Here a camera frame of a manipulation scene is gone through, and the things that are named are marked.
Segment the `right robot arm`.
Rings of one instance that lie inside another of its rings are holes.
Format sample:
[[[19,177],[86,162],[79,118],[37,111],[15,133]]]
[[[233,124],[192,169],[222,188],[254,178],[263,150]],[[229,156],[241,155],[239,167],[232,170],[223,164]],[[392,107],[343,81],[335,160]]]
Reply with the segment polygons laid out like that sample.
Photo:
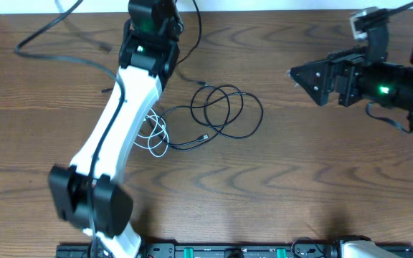
[[[328,102],[330,93],[337,92],[338,103],[344,107],[369,100],[368,113],[374,104],[406,110],[407,128],[390,118],[382,118],[381,121],[404,133],[413,133],[413,51],[411,67],[387,60],[387,24],[390,16],[397,13],[398,9],[376,7],[352,13],[353,36],[367,44],[293,67],[288,72],[289,76],[320,106]]]

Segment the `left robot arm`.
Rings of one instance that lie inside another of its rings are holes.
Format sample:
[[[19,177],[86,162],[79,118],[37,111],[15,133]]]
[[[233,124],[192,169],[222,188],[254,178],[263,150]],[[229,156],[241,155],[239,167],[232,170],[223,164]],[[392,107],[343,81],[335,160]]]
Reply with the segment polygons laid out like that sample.
[[[120,187],[143,119],[158,101],[179,57],[184,25],[175,1],[130,1],[115,86],[84,146],[48,182],[58,216],[96,237],[114,257],[137,257],[131,197]]]

